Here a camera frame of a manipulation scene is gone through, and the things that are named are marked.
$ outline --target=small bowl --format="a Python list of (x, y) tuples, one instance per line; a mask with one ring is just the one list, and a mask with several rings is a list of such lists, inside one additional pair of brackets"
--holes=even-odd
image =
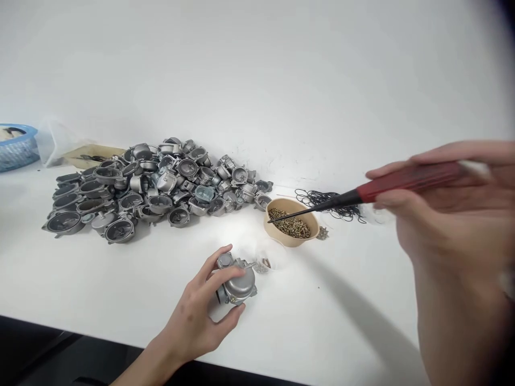
[(310, 229), (311, 237), (309, 237), (308, 239), (296, 239), (295, 237), (291, 237), (287, 234), (282, 233), (279, 229), (277, 229), (277, 227), (274, 224), (268, 223), (268, 221), (270, 220), (268, 211), (273, 208), (277, 208), (290, 214), (308, 209), (307, 206), (301, 204), (300, 202), (290, 200), (287, 198), (276, 198), (272, 200), (268, 204), (267, 210), (265, 211), (264, 215), (264, 230), (267, 231), (268, 235), (272, 239), (279, 241), (285, 247), (294, 248), (298, 247), (303, 242), (312, 240), (318, 236), (318, 233), (320, 232), (320, 225), (318, 224), (318, 221), (313, 213), (301, 214), (299, 216), (299, 218), (303, 222), (305, 222), (308, 228)]

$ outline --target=carburetor body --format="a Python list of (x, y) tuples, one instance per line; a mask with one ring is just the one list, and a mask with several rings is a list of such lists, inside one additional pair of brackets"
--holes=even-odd
[(252, 266), (255, 263), (248, 264), (245, 260), (239, 258), (234, 259), (230, 252), (220, 255), (217, 260), (218, 268), (224, 269), (236, 265), (245, 269), (245, 275), (229, 279), (216, 291), (216, 297), (220, 304), (232, 304), (239, 306), (247, 298), (257, 295), (256, 276)]

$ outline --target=bowl of screws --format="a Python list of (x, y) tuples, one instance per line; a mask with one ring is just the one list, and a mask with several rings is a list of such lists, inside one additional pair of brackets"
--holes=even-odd
[(264, 230), (268, 235), (279, 241), (285, 247), (298, 247), (307, 240), (316, 238), (320, 232), (320, 225), (313, 213), (301, 214), (276, 222), (268, 223), (290, 213), (299, 212), (307, 209), (298, 201), (287, 198), (276, 198), (272, 200), (265, 212)]

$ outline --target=right hand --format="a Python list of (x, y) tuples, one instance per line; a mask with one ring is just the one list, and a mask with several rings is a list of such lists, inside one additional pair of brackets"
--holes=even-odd
[(376, 207), (397, 217), (399, 243), (414, 265), (496, 278), (513, 261), (515, 142), (450, 143), (366, 173), (370, 179), (413, 164), (473, 160), (487, 164), (491, 179), (464, 177), (420, 195), (380, 194)]

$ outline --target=blue basket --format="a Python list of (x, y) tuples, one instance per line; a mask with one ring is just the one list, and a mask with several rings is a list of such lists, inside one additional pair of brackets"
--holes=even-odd
[(37, 130), (32, 126), (0, 123), (0, 126), (21, 129), (26, 134), (17, 138), (0, 142), (0, 173), (18, 169), (39, 160), (38, 145), (35, 135)]

